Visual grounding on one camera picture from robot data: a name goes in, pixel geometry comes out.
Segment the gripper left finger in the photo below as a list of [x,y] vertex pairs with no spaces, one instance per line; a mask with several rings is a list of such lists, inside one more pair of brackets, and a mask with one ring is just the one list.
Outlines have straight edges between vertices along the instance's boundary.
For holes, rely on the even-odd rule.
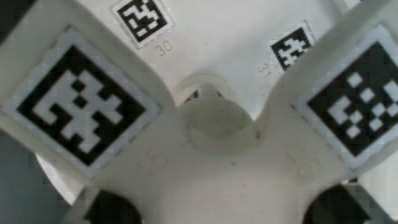
[[85,188],[58,224],[141,224],[141,216],[117,194]]

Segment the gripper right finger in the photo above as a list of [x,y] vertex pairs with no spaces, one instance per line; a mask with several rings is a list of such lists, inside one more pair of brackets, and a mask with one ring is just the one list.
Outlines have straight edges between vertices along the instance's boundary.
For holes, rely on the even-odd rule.
[[321,192],[301,224],[390,224],[390,216],[360,184],[339,184]]

